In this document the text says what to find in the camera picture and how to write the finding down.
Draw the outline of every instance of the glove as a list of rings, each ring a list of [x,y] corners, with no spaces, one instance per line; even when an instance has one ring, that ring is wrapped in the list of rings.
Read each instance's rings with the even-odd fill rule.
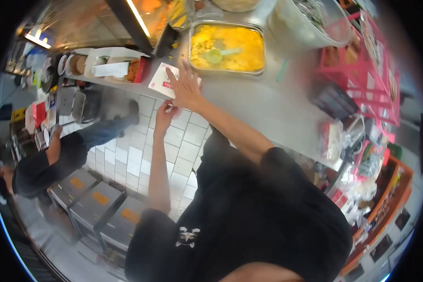
[[[56,125],[54,125],[54,126],[52,127],[52,132],[53,132],[53,133],[58,132],[59,134],[61,134],[61,133],[62,133],[62,131],[63,131],[63,127],[62,127],[62,126],[60,126],[59,124],[56,124]]]

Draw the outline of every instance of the red container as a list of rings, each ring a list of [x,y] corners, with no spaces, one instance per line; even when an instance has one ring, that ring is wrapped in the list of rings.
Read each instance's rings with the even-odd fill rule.
[[[35,128],[37,128],[45,120],[45,102],[39,104],[33,103],[31,104],[31,109],[33,110]]]
[[[141,57],[139,59],[139,66],[138,66],[138,71],[136,71],[136,76],[135,76],[135,80],[133,81],[133,83],[141,83],[142,82],[142,73],[144,71],[144,67],[146,66],[146,59],[144,57]]]

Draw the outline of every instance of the hand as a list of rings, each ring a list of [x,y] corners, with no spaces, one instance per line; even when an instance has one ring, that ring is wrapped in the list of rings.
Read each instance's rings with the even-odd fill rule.
[[[179,80],[177,80],[169,68],[166,68],[172,89],[175,93],[173,105],[179,108],[187,108],[195,111],[203,99],[199,85],[197,85],[197,73],[192,74],[191,68],[186,60],[180,64]]]
[[[63,127],[60,126],[59,124],[54,125],[53,128],[52,128],[52,133],[59,133],[59,134],[61,134],[62,131],[63,131]]]
[[[161,107],[157,110],[157,119],[155,120],[155,129],[154,129],[154,138],[160,137],[164,138],[166,131],[171,124],[172,117],[179,110],[178,107],[172,106],[169,107],[168,104],[172,104],[171,100],[166,100]]]

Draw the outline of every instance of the cat graphic on shirt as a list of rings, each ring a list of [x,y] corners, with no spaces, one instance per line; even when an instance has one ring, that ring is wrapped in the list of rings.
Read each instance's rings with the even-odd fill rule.
[[[194,248],[194,242],[196,241],[197,234],[201,231],[198,228],[192,229],[191,232],[187,232],[188,229],[186,227],[180,228],[180,234],[175,246],[178,247],[180,245],[189,245],[191,248]]]

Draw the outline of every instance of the clear bowl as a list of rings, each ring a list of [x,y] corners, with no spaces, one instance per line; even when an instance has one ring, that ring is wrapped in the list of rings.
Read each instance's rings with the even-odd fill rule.
[[[351,39],[352,30],[343,9],[335,0],[321,1],[328,16],[326,34],[301,13],[293,0],[277,0],[268,20],[276,39],[283,44],[296,40],[310,49],[346,46]]]
[[[260,0],[211,0],[218,8],[234,13],[251,11]]]

